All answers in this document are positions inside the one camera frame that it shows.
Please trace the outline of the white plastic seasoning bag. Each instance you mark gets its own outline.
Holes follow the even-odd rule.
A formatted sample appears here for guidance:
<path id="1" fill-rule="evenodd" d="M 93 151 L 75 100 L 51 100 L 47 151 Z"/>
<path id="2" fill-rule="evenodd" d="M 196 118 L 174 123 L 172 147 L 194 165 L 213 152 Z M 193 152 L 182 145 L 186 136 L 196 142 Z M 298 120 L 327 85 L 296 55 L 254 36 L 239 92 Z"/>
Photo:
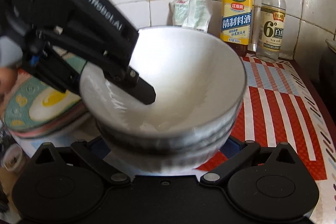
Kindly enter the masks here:
<path id="1" fill-rule="evenodd" d="M 213 6 L 211 0 L 173 0 L 170 2 L 170 11 L 173 26 L 207 32 Z"/>

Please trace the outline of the white ribbed bowl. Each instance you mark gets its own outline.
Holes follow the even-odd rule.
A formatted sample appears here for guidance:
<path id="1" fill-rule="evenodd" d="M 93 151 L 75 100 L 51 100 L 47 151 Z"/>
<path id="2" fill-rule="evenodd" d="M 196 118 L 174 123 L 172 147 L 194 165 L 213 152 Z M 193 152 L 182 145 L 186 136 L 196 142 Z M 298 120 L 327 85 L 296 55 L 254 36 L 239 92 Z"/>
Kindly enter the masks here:
<path id="1" fill-rule="evenodd" d="M 204 164 L 220 150 L 229 136 L 229 134 L 225 134 L 202 148 L 168 155 L 145 155 L 123 149 L 108 141 L 106 144 L 117 158 L 134 168 L 150 173 L 173 173 L 194 169 Z"/>
<path id="2" fill-rule="evenodd" d="M 241 107 L 242 104 L 238 103 L 214 121 L 194 126 L 182 132 L 169 132 L 166 136 L 163 132 L 154 136 L 132 136 L 111 129 L 102 122 L 97 121 L 96 124 L 104 141 L 109 146 L 114 145 L 145 155 L 168 155 L 200 149 L 221 138 L 227 138 L 234 127 Z"/>
<path id="3" fill-rule="evenodd" d="M 205 137 L 230 126 L 247 84 L 230 46 L 181 27 L 141 29 L 130 66 L 154 88 L 154 103 L 139 102 L 91 63 L 83 69 L 80 93 L 105 128 L 137 138 Z"/>

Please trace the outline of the clear white vinegar bottle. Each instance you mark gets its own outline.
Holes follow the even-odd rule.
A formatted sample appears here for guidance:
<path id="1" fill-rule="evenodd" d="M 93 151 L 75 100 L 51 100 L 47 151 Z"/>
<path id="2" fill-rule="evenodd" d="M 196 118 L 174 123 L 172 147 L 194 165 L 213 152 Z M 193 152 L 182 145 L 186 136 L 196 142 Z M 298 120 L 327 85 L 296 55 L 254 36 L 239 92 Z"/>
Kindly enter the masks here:
<path id="1" fill-rule="evenodd" d="M 257 57 L 265 62 L 277 61 L 284 34 L 286 16 L 285 0 L 262 0 Z"/>

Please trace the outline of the striped patchwork table mat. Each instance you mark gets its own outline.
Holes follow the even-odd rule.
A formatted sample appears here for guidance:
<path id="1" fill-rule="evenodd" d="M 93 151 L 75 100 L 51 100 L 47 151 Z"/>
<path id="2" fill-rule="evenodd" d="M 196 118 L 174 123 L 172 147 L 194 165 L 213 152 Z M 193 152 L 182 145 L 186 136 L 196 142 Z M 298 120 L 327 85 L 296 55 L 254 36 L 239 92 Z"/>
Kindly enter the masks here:
<path id="1" fill-rule="evenodd" d="M 227 161 L 219 150 L 200 169 L 105 179 L 69 147 L 42 143 L 15 183 L 23 223 L 335 223 L 335 125 L 293 61 L 243 58 L 248 87 L 232 132 L 261 145 L 223 182 L 200 182 Z"/>

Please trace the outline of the yellow label cooking wine bottle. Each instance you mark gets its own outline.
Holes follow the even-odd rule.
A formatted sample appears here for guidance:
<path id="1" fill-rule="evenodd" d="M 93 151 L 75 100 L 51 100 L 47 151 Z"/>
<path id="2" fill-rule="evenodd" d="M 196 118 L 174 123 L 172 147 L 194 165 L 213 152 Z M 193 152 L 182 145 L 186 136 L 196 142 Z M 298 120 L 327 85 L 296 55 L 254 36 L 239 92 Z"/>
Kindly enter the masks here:
<path id="1" fill-rule="evenodd" d="M 251 39 L 253 0 L 222 0 L 220 38 L 244 57 Z"/>

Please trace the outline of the blue fried egg plate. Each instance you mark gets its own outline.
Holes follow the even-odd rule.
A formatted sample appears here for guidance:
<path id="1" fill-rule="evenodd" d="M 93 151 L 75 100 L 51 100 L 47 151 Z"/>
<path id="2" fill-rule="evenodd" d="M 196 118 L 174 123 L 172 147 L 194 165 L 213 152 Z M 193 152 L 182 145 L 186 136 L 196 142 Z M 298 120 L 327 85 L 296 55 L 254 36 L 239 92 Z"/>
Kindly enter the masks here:
<path id="1" fill-rule="evenodd" d="M 28 130 L 55 119 L 80 102 L 79 95 L 61 93 L 19 71 L 15 87 L 1 105 L 1 118 L 8 129 Z"/>

